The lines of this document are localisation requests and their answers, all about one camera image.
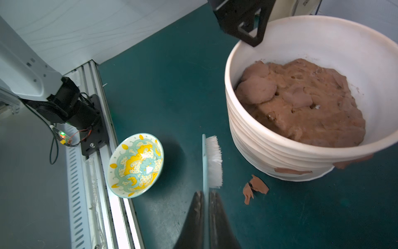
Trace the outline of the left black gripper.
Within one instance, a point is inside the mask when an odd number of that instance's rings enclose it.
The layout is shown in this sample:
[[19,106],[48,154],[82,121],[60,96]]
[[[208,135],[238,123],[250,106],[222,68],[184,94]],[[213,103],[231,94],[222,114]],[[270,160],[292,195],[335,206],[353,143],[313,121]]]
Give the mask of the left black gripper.
[[221,30],[256,47],[263,41],[276,1],[208,0],[208,3]]

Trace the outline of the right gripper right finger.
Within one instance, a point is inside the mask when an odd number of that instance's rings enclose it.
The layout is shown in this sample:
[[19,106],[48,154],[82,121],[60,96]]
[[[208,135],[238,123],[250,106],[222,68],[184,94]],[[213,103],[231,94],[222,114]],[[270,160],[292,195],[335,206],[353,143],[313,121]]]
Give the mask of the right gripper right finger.
[[209,239],[211,249],[241,249],[231,229],[221,196],[215,190],[209,196]]

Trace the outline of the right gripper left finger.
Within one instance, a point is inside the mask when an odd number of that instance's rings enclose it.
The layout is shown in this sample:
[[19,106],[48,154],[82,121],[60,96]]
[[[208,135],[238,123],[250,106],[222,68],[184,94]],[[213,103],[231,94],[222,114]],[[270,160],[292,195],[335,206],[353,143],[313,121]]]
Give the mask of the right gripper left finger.
[[204,194],[195,192],[174,249],[202,249],[204,244]]

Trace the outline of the light teal scrub brush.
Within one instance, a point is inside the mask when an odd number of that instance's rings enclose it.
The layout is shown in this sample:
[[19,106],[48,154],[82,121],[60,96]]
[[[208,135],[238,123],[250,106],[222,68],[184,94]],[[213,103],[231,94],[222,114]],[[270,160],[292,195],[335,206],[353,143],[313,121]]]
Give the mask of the light teal scrub brush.
[[209,196],[210,188],[223,185],[222,151],[216,136],[202,135],[203,193]]

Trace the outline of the white ceramic pot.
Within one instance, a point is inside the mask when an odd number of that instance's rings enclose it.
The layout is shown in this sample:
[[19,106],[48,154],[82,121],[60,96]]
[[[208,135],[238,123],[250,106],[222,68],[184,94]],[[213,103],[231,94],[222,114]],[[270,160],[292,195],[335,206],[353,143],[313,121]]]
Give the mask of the white ceramic pot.
[[[256,61],[285,64],[305,59],[347,77],[349,89],[366,121],[363,142],[351,148],[327,148],[282,137],[255,120],[235,95],[244,69]],[[243,157],[265,174],[305,182],[398,141],[398,46],[361,24],[328,16],[295,16],[267,25],[256,47],[238,42],[225,69],[230,130]]]

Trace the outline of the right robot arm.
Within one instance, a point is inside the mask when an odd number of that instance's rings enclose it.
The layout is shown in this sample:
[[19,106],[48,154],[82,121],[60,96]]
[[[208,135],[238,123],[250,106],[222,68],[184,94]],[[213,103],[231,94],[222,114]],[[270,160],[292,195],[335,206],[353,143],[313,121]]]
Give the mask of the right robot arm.
[[[51,123],[68,123],[92,131],[90,139],[101,154],[107,176],[110,151],[115,147],[109,110],[100,94],[84,100],[68,77],[50,67],[1,21],[1,81],[35,114]],[[177,249],[238,249],[217,189],[222,186],[221,148],[215,136],[202,138],[203,189],[193,196]]]

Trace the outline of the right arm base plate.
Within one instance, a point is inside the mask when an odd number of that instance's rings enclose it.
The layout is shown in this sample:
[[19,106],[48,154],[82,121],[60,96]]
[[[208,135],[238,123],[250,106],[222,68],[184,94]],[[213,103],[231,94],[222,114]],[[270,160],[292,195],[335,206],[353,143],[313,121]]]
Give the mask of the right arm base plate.
[[95,108],[98,118],[87,132],[82,133],[81,152],[85,157],[89,157],[92,153],[99,151],[102,147],[109,144],[108,131],[106,129],[104,112],[101,107],[100,99],[97,94],[90,96],[89,100]]

